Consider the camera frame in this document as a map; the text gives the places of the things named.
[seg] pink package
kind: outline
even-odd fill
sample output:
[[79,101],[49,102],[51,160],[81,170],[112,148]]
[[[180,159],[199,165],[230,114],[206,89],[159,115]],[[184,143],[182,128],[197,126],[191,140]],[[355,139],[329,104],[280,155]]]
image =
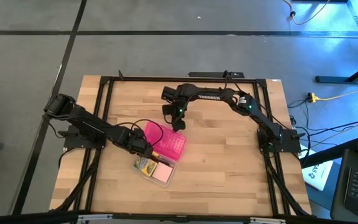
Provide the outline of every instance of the pink package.
[[[178,161],[183,149],[185,148],[186,137],[163,125],[160,126],[163,130],[164,136],[161,141],[153,146],[154,152],[168,157],[169,159],[173,159],[174,161]],[[144,133],[147,141],[151,144],[154,144],[161,137],[161,129],[150,121],[147,122]]]

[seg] cable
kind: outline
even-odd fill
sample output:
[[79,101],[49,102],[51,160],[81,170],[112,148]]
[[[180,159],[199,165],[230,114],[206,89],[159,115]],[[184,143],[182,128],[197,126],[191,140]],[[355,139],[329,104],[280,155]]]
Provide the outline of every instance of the cable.
[[47,118],[45,115],[42,116],[42,118],[43,118],[43,119],[48,123],[48,125],[52,128],[53,133],[55,134],[55,136],[56,136],[57,138],[60,138],[60,139],[64,138],[63,136],[59,136],[59,135],[57,134],[55,127],[53,127],[53,125],[49,122],[48,118]]
[[321,144],[321,143],[327,141],[328,139],[331,139],[331,138],[333,138],[333,137],[335,137],[335,136],[337,136],[337,135],[339,135],[339,134],[342,134],[342,133],[345,133],[345,132],[347,132],[347,131],[350,131],[350,130],[356,128],[356,127],[358,127],[358,124],[356,124],[356,125],[350,127],[348,130],[343,130],[343,131],[341,131],[340,133],[336,133],[336,134],[334,134],[334,135],[332,135],[332,136],[330,136],[330,137],[328,137],[328,138],[322,140],[320,143],[315,144],[315,145],[312,146],[312,147],[318,146],[319,144]]
[[301,129],[303,129],[303,130],[306,132],[307,138],[308,138],[308,149],[307,149],[308,151],[307,151],[306,155],[305,155],[304,158],[303,158],[303,163],[301,164],[301,168],[302,168],[302,167],[304,166],[305,162],[306,162],[306,158],[308,157],[309,152],[310,152],[310,149],[311,149],[311,140],[310,140],[310,134],[309,134],[308,130],[306,130],[306,128],[304,128],[304,127],[299,127],[299,126],[297,126],[296,128],[301,128]]
[[[295,106],[291,106],[292,104],[294,104],[294,103],[296,103],[296,102],[299,102],[299,101],[301,101],[301,103],[299,103],[299,104],[297,104],[297,105],[295,105]],[[287,108],[296,108],[297,106],[300,106],[300,105],[302,105],[302,104],[305,103],[305,102],[306,102],[306,100],[296,100],[296,101],[290,103],[289,105],[287,105]]]
[[165,121],[167,124],[172,124],[171,122],[167,121],[167,115],[164,115],[164,121]]
[[59,157],[59,163],[58,163],[58,168],[60,168],[60,163],[61,163],[61,161],[62,161],[63,156],[64,156],[66,153],[71,152],[73,149],[74,149],[74,148],[69,148],[69,149],[67,149],[65,152],[63,152],[63,153],[60,155],[60,157]]
[[[299,139],[300,141],[309,141],[307,139]],[[314,140],[310,140],[311,142],[317,142],[317,143],[320,143],[320,144],[327,144],[327,145],[335,145],[337,146],[338,144],[335,144],[335,143],[322,143],[322,142],[319,142],[319,141],[314,141]]]
[[307,101],[305,101],[305,107],[306,107],[306,128],[310,131],[320,131],[318,133],[313,133],[311,134],[310,136],[314,136],[314,135],[317,135],[317,134],[321,134],[321,133],[324,133],[326,131],[336,131],[336,132],[341,132],[341,131],[344,131],[346,128],[350,128],[350,127],[346,127],[342,130],[335,130],[336,128],[341,128],[341,127],[345,127],[345,126],[348,126],[348,125],[352,125],[352,124],[357,124],[358,121],[356,122],[352,122],[352,123],[349,123],[349,124],[343,124],[343,125],[340,125],[340,126],[336,126],[336,127],[333,127],[333,128],[320,128],[320,129],[312,129],[312,128],[309,128],[309,108],[308,108],[308,103]]
[[290,115],[290,121],[292,126],[296,125],[296,119],[292,115]]
[[333,127],[333,128],[323,128],[322,130],[323,131],[320,131],[320,132],[318,132],[318,133],[313,133],[313,134],[311,134],[310,136],[315,136],[315,135],[317,135],[317,134],[321,134],[321,133],[324,133],[324,132],[326,132],[326,131],[337,131],[337,130],[334,130],[334,129],[336,129],[336,128],[341,128],[341,127],[345,127],[345,126],[349,126],[349,125],[352,125],[352,124],[357,124],[358,123],[358,121],[356,121],[356,122],[351,122],[351,123],[348,123],[348,124],[343,124],[343,125],[340,125],[340,126],[336,126],[336,127]]
[[164,130],[161,128],[161,126],[160,126],[158,123],[156,123],[155,121],[152,121],[152,120],[150,120],[150,119],[140,119],[140,120],[135,121],[135,123],[133,123],[132,126],[131,126],[131,130],[132,130],[132,128],[133,128],[134,126],[136,126],[136,123],[138,123],[138,122],[140,122],[140,121],[150,121],[151,123],[157,125],[157,126],[160,128],[160,130],[161,130],[161,137],[160,137],[154,144],[152,144],[152,147],[155,146],[155,145],[156,145],[159,141],[161,141],[161,139],[164,137]]
[[271,159],[271,158],[273,158],[275,155],[274,155],[274,153],[273,153],[273,155],[272,156],[269,156],[268,158],[269,159]]
[[226,89],[226,87],[227,87],[227,79],[228,79],[228,75],[227,75],[227,73],[228,73],[228,71],[227,70],[225,70],[224,72],[223,72],[223,76],[224,76],[224,90]]
[[227,75],[226,77],[225,77],[225,82],[224,82],[224,88],[226,88],[226,86],[227,86],[227,80],[228,79],[230,79],[230,80],[232,80],[233,81],[233,83],[235,84],[235,86],[237,87],[237,89],[239,89],[241,92],[244,92],[244,91],[242,91],[241,89],[240,89],[240,87],[239,87],[239,85],[237,85],[237,83],[236,83],[236,81],[230,76],[230,75]]
[[334,96],[334,97],[330,97],[330,98],[319,98],[317,96],[315,96],[316,100],[323,100],[323,101],[328,101],[328,100],[333,100],[333,99],[338,99],[340,97],[343,97],[343,96],[347,96],[347,95],[350,95],[350,94],[353,94],[353,93],[357,93],[358,90],[354,90],[354,91],[351,91],[349,93],[345,93],[345,94],[342,94],[342,95],[339,95],[339,96]]
[[326,5],[327,5],[331,0],[327,0],[327,2],[321,7],[321,9],[320,9],[318,12],[316,12],[316,14],[314,14],[310,19],[308,19],[307,21],[304,21],[304,22],[299,22],[299,23],[295,20],[295,14],[296,14],[296,12],[293,10],[292,4],[291,4],[289,1],[287,1],[287,0],[284,0],[284,1],[290,6],[290,10],[291,10],[290,16],[291,16],[291,18],[292,18],[292,20],[293,20],[293,23],[295,23],[296,25],[303,25],[303,24],[309,22],[310,20],[312,20],[315,16],[317,16],[317,14],[319,14],[319,13],[321,12],[321,10],[323,10],[324,7],[326,7]]
[[258,104],[260,105],[260,107],[262,107],[266,112],[268,112],[268,113],[272,116],[272,118],[273,118],[275,121],[277,121],[278,124],[281,124],[281,126],[283,126],[283,127],[284,127],[285,129],[287,129],[287,130],[292,131],[294,134],[297,134],[297,133],[295,133],[292,129],[290,129],[289,127],[285,126],[283,123],[281,123],[281,121],[279,121],[275,116],[273,116],[272,112],[270,112],[270,111],[269,111],[268,109],[266,109],[262,104],[260,104],[259,101],[257,101],[256,99],[255,99],[255,101],[258,102]]

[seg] desk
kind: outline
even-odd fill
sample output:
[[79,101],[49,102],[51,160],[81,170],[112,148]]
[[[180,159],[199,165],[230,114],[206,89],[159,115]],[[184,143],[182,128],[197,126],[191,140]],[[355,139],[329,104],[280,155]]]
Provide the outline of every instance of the desk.
[[[100,76],[84,76],[77,103],[93,111]],[[152,119],[165,124],[160,99],[162,88],[176,88],[178,82],[115,81],[108,122],[134,122]],[[222,83],[196,83],[218,88]],[[290,126],[280,80],[267,80],[274,116]],[[252,95],[253,87],[241,83]],[[103,110],[106,91],[102,97]],[[258,125],[248,117],[231,111],[223,102],[195,101],[186,112],[186,148],[168,187],[144,179],[132,170],[137,156],[113,146],[103,149],[93,194],[92,212],[187,214],[187,215],[263,215],[271,216],[263,157],[259,152]],[[291,154],[281,153],[285,183],[296,201],[311,212],[300,163]],[[84,150],[66,154],[58,172],[50,208],[59,206],[78,181]],[[280,213],[280,191],[276,187]],[[85,186],[80,208],[84,208]]]

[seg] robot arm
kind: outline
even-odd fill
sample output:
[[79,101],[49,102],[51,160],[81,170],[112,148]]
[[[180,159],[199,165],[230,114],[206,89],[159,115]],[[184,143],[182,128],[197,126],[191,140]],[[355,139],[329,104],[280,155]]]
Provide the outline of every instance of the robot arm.
[[59,94],[51,98],[44,111],[51,119],[68,121],[79,130],[81,137],[91,142],[104,142],[108,139],[131,154],[150,157],[153,153],[142,130],[111,125],[77,105],[70,96]]
[[282,127],[271,122],[261,110],[258,102],[248,93],[234,91],[230,88],[198,88],[189,83],[179,85],[176,90],[164,87],[161,99],[167,100],[169,105],[163,105],[164,116],[171,115],[173,130],[185,129],[186,125],[182,118],[185,117],[187,104],[195,100],[216,100],[227,103],[230,108],[243,116],[249,116],[266,131],[267,137],[274,141],[281,141]]

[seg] black cable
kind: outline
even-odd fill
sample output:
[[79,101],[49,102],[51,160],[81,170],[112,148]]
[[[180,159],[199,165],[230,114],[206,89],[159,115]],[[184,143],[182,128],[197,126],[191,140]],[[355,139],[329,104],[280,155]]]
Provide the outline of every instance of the black cable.
[[310,148],[311,148],[311,140],[310,140],[310,134],[308,132],[308,130],[306,130],[306,128],[304,127],[296,127],[296,128],[301,128],[303,129],[306,133],[307,133],[307,138],[308,138],[308,152],[306,153],[306,155],[304,156],[303,158],[303,163],[301,164],[301,168],[304,166],[305,162],[306,162],[306,158],[308,157],[309,155],[309,152],[310,152]]
[[[317,135],[317,134],[321,134],[321,133],[324,133],[326,131],[336,131],[336,132],[342,132],[344,131],[346,128],[350,128],[350,127],[345,127],[345,126],[349,126],[349,125],[352,125],[352,124],[357,124],[357,122],[352,122],[352,123],[348,123],[348,124],[343,124],[343,125],[340,125],[340,126],[336,126],[336,127],[333,127],[333,128],[320,128],[320,129],[312,129],[312,128],[309,128],[309,108],[308,108],[308,103],[307,101],[305,100],[303,102],[305,104],[305,107],[306,107],[306,128],[310,131],[320,131],[318,133],[313,133],[311,134],[310,136],[314,136],[314,135]],[[335,130],[336,128],[341,128],[341,127],[345,127],[344,129],[342,130]]]
[[122,123],[118,123],[118,124],[110,124],[110,125],[102,125],[102,127],[105,128],[114,128],[116,126],[120,126],[120,125],[124,125],[124,124],[134,124],[133,122],[122,122]]
[[172,124],[171,122],[167,121],[167,115],[164,115],[164,121],[165,121],[167,124]]
[[260,104],[259,101],[257,101],[256,99],[255,99],[255,101],[258,102],[258,104],[260,105],[260,107],[262,107],[266,112],[268,112],[268,113],[272,116],[272,118],[273,118],[275,121],[277,121],[278,124],[281,124],[281,126],[283,126],[285,129],[290,130],[290,131],[293,132],[294,134],[297,134],[297,133],[295,133],[292,129],[290,129],[289,127],[285,126],[283,123],[281,123],[281,121],[279,121],[279,120],[272,114],[272,112],[270,112],[270,111],[269,111],[268,109],[266,109],[262,104]]
[[296,125],[296,119],[292,115],[290,115],[290,121],[292,125]]
[[59,163],[58,163],[58,168],[60,168],[60,163],[62,162],[63,156],[64,156],[66,153],[71,152],[73,149],[74,149],[74,148],[69,148],[69,149],[67,149],[65,152],[63,152],[63,153],[60,155],[60,157],[59,157]]
[[351,122],[351,123],[348,123],[348,124],[343,124],[343,125],[336,126],[336,127],[333,127],[333,128],[326,128],[326,129],[323,129],[323,131],[320,131],[320,132],[318,132],[318,133],[313,133],[313,134],[311,134],[310,136],[315,136],[315,135],[317,135],[317,134],[321,134],[321,133],[324,133],[324,132],[326,132],[326,131],[338,131],[338,130],[334,130],[334,129],[336,129],[336,128],[341,128],[341,127],[345,127],[345,126],[349,126],[349,125],[352,125],[352,124],[357,124],[357,123],[358,123],[358,121],[356,121],[356,122]]
[[224,72],[223,72],[223,76],[224,76],[224,90],[226,89],[226,87],[227,87],[227,79],[228,79],[228,74],[227,74],[227,70],[225,70]]
[[57,138],[60,138],[60,139],[64,138],[63,136],[59,136],[59,135],[57,134],[55,127],[53,127],[53,125],[49,122],[48,118],[47,118],[45,115],[42,116],[42,118],[43,118],[43,119],[48,123],[48,125],[52,128],[53,133],[55,134],[55,136],[56,136]]
[[[294,103],[296,103],[296,102],[299,102],[299,101],[301,101],[301,103],[298,103],[298,104],[295,105],[295,106],[291,106],[292,104],[294,104]],[[290,103],[289,105],[287,105],[287,108],[296,108],[297,106],[300,106],[300,105],[302,105],[302,104],[305,103],[305,102],[306,102],[306,100],[296,100],[296,101]]]
[[271,159],[271,158],[273,158],[274,157],[274,152],[273,152],[273,155],[272,156],[269,156],[268,158],[269,159]]
[[132,126],[131,126],[131,130],[132,130],[132,128],[133,128],[134,126],[136,126],[136,123],[138,123],[138,122],[140,122],[140,121],[149,121],[149,122],[151,122],[151,123],[157,125],[157,126],[160,128],[160,130],[161,130],[161,137],[160,137],[155,143],[152,144],[152,147],[155,146],[155,145],[156,145],[158,142],[160,142],[161,139],[164,137],[164,130],[161,128],[161,126],[160,126],[158,123],[156,123],[155,121],[152,121],[152,120],[150,120],[150,119],[140,119],[140,120],[135,121],[135,123],[133,123]]
[[239,85],[237,85],[236,81],[230,76],[230,75],[227,75],[226,76],[227,78],[225,78],[225,82],[224,82],[224,88],[226,88],[226,85],[227,85],[227,80],[230,79],[233,81],[233,83],[235,84],[235,86],[237,87],[237,89],[239,89],[241,92],[244,92],[240,89]]
[[[309,141],[307,139],[299,139],[300,141]],[[314,140],[310,140],[311,142],[315,142],[315,143],[319,143],[319,144],[327,144],[327,145],[335,145],[337,146],[338,144],[335,144],[335,143],[325,143],[325,142],[319,142],[319,141],[314,141]]]

